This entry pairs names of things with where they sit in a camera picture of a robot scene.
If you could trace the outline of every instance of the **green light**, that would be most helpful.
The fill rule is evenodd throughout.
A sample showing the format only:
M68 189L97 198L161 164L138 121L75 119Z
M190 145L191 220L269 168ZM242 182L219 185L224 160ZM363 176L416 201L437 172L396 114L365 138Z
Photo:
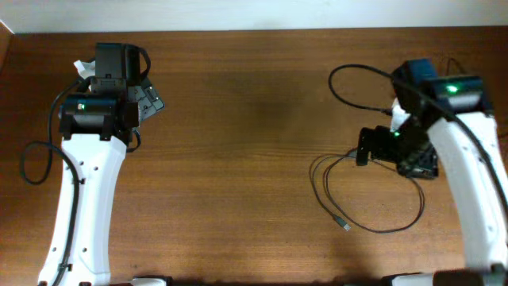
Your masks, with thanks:
M451 93L456 93L457 91L459 91L459 88L456 86L447 86L446 90Z

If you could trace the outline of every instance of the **wooden table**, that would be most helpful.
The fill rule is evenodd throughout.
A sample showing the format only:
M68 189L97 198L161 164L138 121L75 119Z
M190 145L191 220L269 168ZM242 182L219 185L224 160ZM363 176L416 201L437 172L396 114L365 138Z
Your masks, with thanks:
M117 182L110 229L112 281L165 274L206 282L309 283L460 268L463 244L445 174L421 184L421 221L400 234L343 231L318 205L310 162L357 143L381 114L338 102L326 85L339 64L392 71L449 56L484 77L501 129L508 117L508 28L340 29L217 33L16 35L0 76L0 284L37 282L60 194L60 159L32 187L18 174L23 145L44 140L54 96L75 78L72 62L99 41L145 47L150 79L167 108L143 122L143 145ZM344 97L390 106L391 84L362 71L336 81ZM33 153L39 176L46 152ZM418 210L403 178L345 162L332 192L360 222L401 226Z

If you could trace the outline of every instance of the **white wall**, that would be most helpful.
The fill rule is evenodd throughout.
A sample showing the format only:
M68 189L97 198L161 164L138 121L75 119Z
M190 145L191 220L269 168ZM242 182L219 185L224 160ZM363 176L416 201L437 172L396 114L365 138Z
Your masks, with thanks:
M508 25L508 0L0 0L15 33Z

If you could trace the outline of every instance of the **brown surface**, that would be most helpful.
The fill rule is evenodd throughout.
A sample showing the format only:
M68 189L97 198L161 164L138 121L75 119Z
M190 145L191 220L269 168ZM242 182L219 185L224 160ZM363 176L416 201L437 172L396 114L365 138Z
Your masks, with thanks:
M0 72L2 71L3 62L7 55L7 50L9 49L10 37L12 34L10 31L0 23Z
M72 62L93 56L97 41L145 47L150 78L167 104L144 122L143 145L127 156L118 178L112 281L162 273L209 282L311 282L461 267L460 226L444 176L422 183L425 214L400 234L346 233L318 206L310 162L353 147L361 127L390 121L340 104L326 78L338 64L390 71L420 57L443 71L454 56L484 76L505 128L507 40L501 27L16 36L0 77L0 284L37 281L61 165L54 164L47 183L31 187L19 178L19 154L26 142L45 138L50 102L75 78ZM344 96L391 104L387 81L359 71L342 76ZM33 156L33 171L44 156ZM410 183L376 166L344 163L332 188L370 226L400 226L418 207Z

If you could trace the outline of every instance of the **cable plug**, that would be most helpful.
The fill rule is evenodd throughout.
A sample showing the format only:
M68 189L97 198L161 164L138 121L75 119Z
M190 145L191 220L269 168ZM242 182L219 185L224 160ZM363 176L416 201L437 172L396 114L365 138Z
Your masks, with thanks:
M340 216L333 215L333 220L335 220L335 222L338 223L345 231L349 231L351 229L351 226Z

